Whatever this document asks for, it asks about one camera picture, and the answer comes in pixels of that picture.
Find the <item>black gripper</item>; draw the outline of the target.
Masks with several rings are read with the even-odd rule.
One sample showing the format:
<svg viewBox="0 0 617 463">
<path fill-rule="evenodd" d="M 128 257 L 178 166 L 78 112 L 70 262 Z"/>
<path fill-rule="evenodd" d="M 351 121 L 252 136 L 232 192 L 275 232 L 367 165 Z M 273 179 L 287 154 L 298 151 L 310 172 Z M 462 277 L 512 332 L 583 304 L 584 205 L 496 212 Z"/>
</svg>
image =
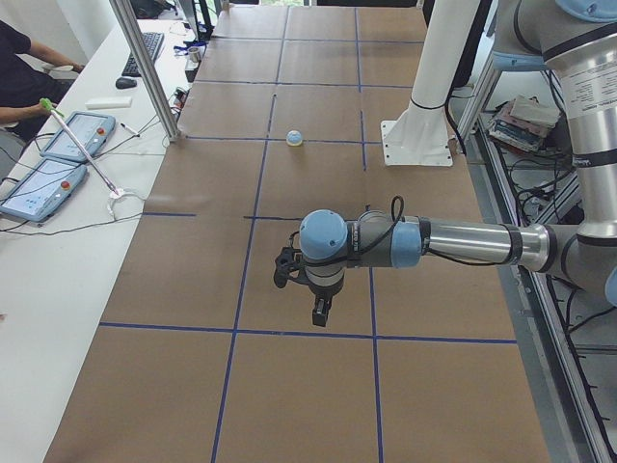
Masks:
<svg viewBox="0 0 617 463">
<path fill-rule="evenodd" d="M 341 292 L 343 284 L 329 286 L 310 284 L 308 288 L 315 297 L 314 307 L 311 313 L 312 324 L 315 326 L 326 326 L 333 299 Z"/>
</svg>

